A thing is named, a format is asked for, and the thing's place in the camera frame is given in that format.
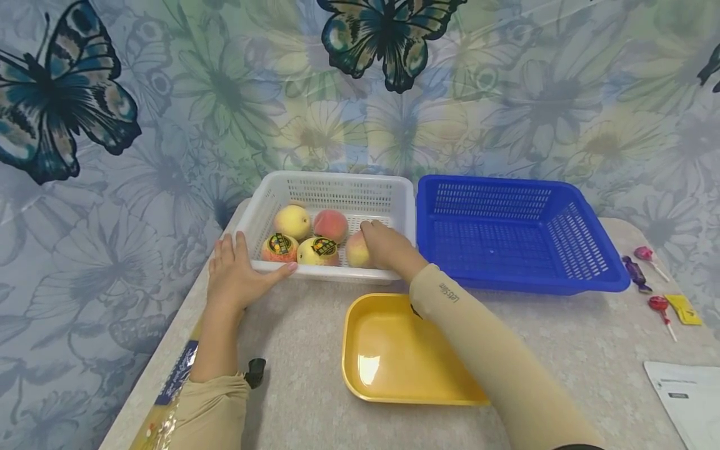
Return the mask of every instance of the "table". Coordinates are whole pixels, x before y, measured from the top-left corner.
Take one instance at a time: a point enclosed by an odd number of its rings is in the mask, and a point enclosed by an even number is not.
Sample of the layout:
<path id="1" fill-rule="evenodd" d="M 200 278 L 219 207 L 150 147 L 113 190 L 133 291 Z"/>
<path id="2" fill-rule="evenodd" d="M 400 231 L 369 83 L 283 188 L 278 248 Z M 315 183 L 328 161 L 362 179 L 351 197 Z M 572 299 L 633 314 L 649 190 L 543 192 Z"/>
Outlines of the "table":
<path id="1" fill-rule="evenodd" d="M 246 204 L 238 208 L 228 230 L 234 230 Z M 601 222 L 620 253 L 649 246 L 629 223 L 605 218 Z M 680 292 L 673 280 L 665 284 L 649 267 L 644 272 L 656 291 Z M 200 317 L 207 277 L 206 265 L 101 450 L 129 448 Z M 243 450 L 509 449 L 492 408 L 375 404 L 346 388 L 340 360 L 348 306 L 369 292 L 406 291 L 403 284 L 378 287 L 290 279 L 248 309 L 238 336 L 241 364 L 263 357 L 268 368 L 263 385 L 248 401 Z M 679 340 L 673 343 L 634 285 L 621 294 L 587 292 L 573 297 L 472 294 L 520 335 L 568 389 L 605 436 L 608 450 L 684 449 L 642 363 L 720 365 L 720 345 L 708 328 L 681 325 L 671 312 Z"/>

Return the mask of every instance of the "lollipop stick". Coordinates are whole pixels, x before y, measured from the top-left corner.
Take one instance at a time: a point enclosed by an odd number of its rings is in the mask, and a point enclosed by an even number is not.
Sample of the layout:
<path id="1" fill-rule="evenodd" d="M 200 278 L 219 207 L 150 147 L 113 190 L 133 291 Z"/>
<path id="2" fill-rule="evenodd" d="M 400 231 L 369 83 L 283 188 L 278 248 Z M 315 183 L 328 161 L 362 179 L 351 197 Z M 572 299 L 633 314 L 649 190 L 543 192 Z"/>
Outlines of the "lollipop stick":
<path id="1" fill-rule="evenodd" d="M 670 283 L 670 279 L 667 278 L 667 275 L 665 275 L 662 270 L 660 270 L 660 267 L 657 266 L 657 264 L 653 261 L 648 261 L 652 264 L 652 268 L 655 269 L 658 275 L 660 275 L 666 282 Z"/>
<path id="2" fill-rule="evenodd" d="M 675 336 L 675 331 L 672 330 L 672 327 L 670 326 L 670 322 L 666 323 L 665 325 L 667 325 L 667 330 L 670 331 L 670 335 L 672 336 L 672 339 L 675 342 L 678 342 L 678 337 Z"/>

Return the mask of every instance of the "lollipop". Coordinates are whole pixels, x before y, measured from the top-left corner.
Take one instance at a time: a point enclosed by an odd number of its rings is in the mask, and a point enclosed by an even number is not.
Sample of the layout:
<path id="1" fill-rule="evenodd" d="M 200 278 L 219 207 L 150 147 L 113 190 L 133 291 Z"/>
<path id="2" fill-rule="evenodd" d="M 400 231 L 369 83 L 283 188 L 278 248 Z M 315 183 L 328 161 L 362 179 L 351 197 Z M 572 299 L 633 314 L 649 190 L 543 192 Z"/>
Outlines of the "lollipop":
<path id="1" fill-rule="evenodd" d="M 662 321 L 665 322 L 665 326 L 667 326 L 667 330 L 670 331 L 670 335 L 672 336 L 672 339 L 675 342 L 678 342 L 678 338 L 675 337 L 675 331 L 672 330 L 672 327 L 670 326 L 670 319 L 667 318 L 667 306 L 670 304 L 665 297 L 650 297 L 650 300 L 647 301 L 647 304 L 655 311 L 659 312 L 662 316 Z"/>
<path id="2" fill-rule="evenodd" d="M 648 264 L 650 264 L 652 268 L 655 269 L 658 275 L 660 275 L 666 282 L 670 283 L 670 278 L 668 278 L 667 275 L 662 273 L 660 267 L 658 267 L 655 261 L 652 260 L 652 250 L 650 250 L 648 247 L 638 247 L 635 249 L 634 255 L 636 258 L 646 261 Z"/>
<path id="3" fill-rule="evenodd" d="M 625 269 L 627 269 L 630 274 L 632 282 L 637 284 L 637 290 L 643 294 L 651 294 L 652 288 L 646 284 L 647 280 L 645 279 L 645 275 L 642 273 L 642 270 L 640 270 L 640 266 L 634 263 L 629 256 L 623 256 L 622 259 L 623 263 L 625 263 Z"/>

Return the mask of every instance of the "beige arm sleeve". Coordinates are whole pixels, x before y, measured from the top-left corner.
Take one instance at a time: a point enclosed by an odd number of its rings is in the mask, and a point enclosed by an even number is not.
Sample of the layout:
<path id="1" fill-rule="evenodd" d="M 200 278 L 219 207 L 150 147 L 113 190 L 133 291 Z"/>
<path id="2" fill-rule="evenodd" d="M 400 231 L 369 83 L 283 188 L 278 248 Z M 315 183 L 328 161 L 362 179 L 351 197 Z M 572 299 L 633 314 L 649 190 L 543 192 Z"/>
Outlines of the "beige arm sleeve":
<path id="1" fill-rule="evenodd" d="M 240 450 L 249 391 L 241 375 L 205 383 L 188 379 L 178 398 L 170 450 Z"/>
<path id="2" fill-rule="evenodd" d="M 514 450 L 554 450 L 603 440 L 530 349 L 435 265 L 410 285 L 415 310 L 444 333 L 485 390 Z"/>

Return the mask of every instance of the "red lollipop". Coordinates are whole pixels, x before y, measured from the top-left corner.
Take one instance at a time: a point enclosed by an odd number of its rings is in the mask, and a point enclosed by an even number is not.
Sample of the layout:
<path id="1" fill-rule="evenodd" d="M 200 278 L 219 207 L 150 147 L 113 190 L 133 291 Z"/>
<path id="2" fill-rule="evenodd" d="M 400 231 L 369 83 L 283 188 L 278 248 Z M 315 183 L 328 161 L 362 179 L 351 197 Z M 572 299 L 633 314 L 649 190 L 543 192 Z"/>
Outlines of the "red lollipop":
<path id="1" fill-rule="evenodd" d="M 672 327 L 670 326 L 670 319 L 667 318 L 667 307 L 670 305 L 667 299 L 665 297 L 659 297 L 656 295 L 654 297 L 650 297 L 650 300 L 647 301 L 647 304 L 653 310 L 660 313 L 660 315 L 662 316 L 662 321 L 665 322 L 667 330 L 670 331 L 672 339 L 675 342 L 678 342 L 678 338 L 675 336 L 675 331 L 673 331 Z"/>

